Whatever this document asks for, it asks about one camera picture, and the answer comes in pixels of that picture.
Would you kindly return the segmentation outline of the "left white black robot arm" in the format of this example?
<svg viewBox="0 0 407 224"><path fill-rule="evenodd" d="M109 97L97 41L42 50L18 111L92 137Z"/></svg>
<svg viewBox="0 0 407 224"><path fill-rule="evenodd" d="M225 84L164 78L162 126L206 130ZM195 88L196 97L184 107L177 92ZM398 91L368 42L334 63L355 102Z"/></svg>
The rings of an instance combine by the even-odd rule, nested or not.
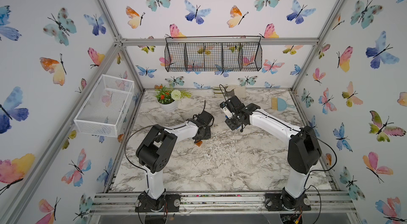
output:
<svg viewBox="0 0 407 224"><path fill-rule="evenodd" d="M146 194L153 200L159 199L165 192L163 169L167 165L177 142L186 139L199 143L211 138L214 117L207 111L195 114L182 124L163 127L155 124L136 151L136 157L146 170Z"/></svg>

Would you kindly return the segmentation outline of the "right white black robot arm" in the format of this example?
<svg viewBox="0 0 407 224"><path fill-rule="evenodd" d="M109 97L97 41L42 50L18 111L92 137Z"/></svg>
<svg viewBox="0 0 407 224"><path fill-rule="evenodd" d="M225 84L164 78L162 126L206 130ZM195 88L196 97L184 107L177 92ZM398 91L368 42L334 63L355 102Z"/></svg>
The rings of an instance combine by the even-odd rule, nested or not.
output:
<svg viewBox="0 0 407 224"><path fill-rule="evenodd" d="M321 157L321 148L313 128L285 122L256 104L244 105L237 96L221 102L219 106L231 130L243 130L246 125L252 125L285 143L290 173L280 201L288 210L300 207L305 200L306 182Z"/></svg>

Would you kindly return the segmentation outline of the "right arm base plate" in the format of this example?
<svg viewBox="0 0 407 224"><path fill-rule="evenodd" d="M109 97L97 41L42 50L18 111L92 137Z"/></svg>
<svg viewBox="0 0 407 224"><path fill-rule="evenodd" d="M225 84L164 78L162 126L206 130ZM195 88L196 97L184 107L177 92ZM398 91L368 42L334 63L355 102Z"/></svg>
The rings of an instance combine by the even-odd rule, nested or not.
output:
<svg viewBox="0 0 407 224"><path fill-rule="evenodd" d="M290 194L283 191L282 193L266 193L265 207L268 211L273 212L294 210L311 211L311 202L305 193L298 198L293 198Z"/></svg>

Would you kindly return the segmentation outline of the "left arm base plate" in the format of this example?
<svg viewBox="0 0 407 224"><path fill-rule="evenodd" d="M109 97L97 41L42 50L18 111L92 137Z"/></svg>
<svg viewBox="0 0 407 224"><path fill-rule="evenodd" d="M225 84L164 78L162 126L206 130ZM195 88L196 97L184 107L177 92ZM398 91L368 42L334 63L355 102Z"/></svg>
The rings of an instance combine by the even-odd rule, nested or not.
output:
<svg viewBox="0 0 407 224"><path fill-rule="evenodd" d="M153 199L143 192L137 198L135 212L178 212L180 205L180 194L164 193L158 199Z"/></svg>

